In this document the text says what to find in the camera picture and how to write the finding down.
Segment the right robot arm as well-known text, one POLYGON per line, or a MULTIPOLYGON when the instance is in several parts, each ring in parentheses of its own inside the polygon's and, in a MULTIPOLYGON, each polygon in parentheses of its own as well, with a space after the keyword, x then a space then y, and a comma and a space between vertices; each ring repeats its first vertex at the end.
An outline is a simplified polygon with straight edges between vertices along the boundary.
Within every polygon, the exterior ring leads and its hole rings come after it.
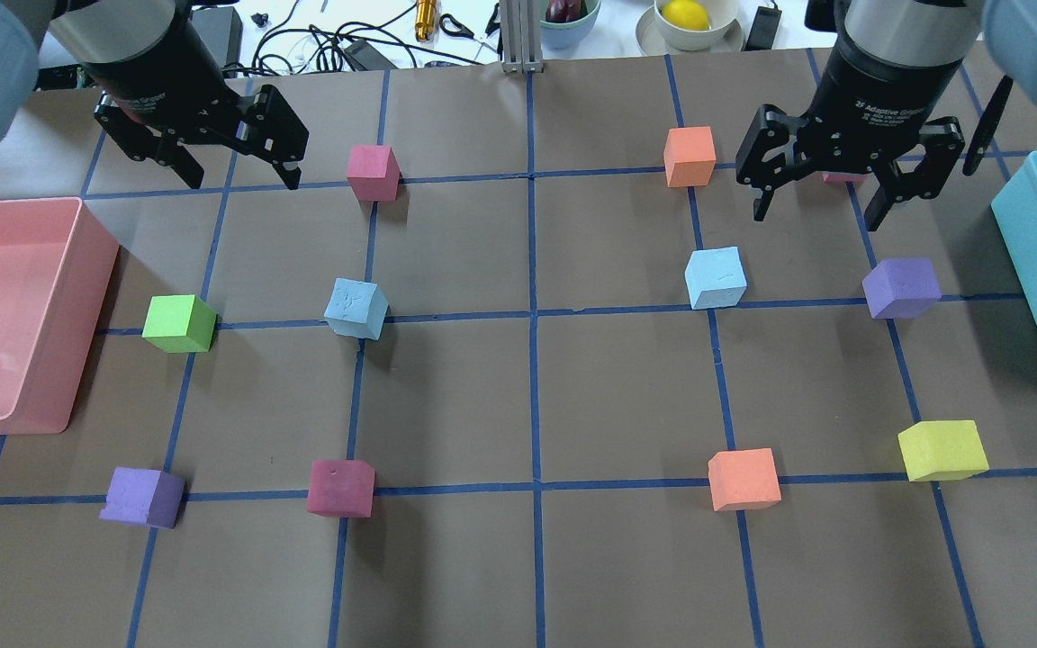
POLYGON ((956 166, 975 173, 1013 86, 1037 106, 1037 1, 811 1, 804 23, 836 37, 814 98, 798 116, 758 108, 735 157, 757 221, 783 185, 872 174, 879 187, 864 220, 873 232, 897 203, 937 197, 956 166), (978 38, 1003 77, 966 137, 933 110, 978 38))

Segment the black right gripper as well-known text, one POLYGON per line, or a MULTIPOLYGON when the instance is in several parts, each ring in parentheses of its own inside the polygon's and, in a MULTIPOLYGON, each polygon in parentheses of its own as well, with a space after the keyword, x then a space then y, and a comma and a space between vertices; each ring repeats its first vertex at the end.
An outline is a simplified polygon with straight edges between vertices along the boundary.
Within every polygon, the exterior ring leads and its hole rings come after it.
POLYGON ((811 1, 804 24, 836 41, 814 97, 798 116, 758 108, 735 157, 763 222, 775 189, 817 172, 873 174, 864 210, 877 232, 894 192, 938 192, 962 152, 962 128, 931 119, 966 57, 963 1, 811 1))

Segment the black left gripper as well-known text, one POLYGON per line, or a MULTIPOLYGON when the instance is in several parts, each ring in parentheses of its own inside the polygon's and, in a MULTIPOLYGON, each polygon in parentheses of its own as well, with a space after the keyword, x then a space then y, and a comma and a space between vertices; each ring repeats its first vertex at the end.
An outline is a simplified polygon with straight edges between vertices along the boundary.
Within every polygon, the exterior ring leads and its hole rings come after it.
POLYGON ((50 32, 103 88, 95 119, 128 158, 199 189, 204 168, 190 148, 222 145, 300 188, 308 128, 275 86, 230 89, 186 1, 58 1, 50 32))

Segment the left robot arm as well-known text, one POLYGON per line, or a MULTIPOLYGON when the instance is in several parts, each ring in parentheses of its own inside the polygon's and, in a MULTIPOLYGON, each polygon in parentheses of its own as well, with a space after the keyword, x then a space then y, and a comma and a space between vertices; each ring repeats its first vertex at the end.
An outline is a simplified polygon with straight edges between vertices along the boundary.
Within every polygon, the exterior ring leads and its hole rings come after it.
POLYGON ((94 117, 128 159, 204 179, 194 145, 262 159, 299 188, 308 128, 275 86, 239 94, 191 23, 189 1, 0 1, 0 140, 36 86, 47 34, 102 87, 94 117))

